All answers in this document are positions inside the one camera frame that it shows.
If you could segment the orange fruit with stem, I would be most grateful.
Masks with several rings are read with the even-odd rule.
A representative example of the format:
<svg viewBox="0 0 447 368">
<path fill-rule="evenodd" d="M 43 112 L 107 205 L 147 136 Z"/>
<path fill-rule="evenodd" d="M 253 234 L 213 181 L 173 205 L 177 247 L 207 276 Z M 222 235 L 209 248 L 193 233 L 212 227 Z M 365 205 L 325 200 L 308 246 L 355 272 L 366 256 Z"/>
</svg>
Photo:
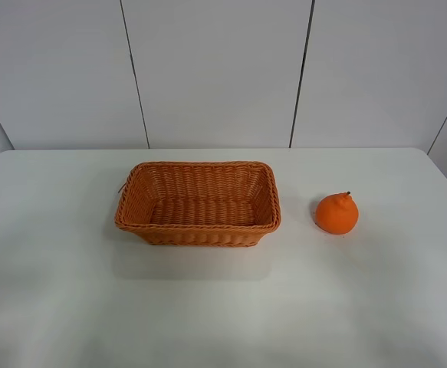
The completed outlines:
<svg viewBox="0 0 447 368">
<path fill-rule="evenodd" d="M 327 233 L 344 235 L 357 224 L 359 209 L 350 192 L 328 195 L 317 205 L 316 225 Z"/>
</svg>

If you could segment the orange woven rectangular basket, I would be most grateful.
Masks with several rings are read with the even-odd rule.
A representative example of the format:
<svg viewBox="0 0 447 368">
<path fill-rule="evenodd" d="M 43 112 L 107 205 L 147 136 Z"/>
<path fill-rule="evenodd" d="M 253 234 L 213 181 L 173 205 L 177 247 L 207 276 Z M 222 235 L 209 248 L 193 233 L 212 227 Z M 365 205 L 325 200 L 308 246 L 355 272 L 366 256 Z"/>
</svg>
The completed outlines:
<svg viewBox="0 0 447 368">
<path fill-rule="evenodd" d="M 114 222 L 151 245 L 251 247 L 277 230 L 281 209 L 265 163 L 146 162 L 128 175 Z"/>
</svg>

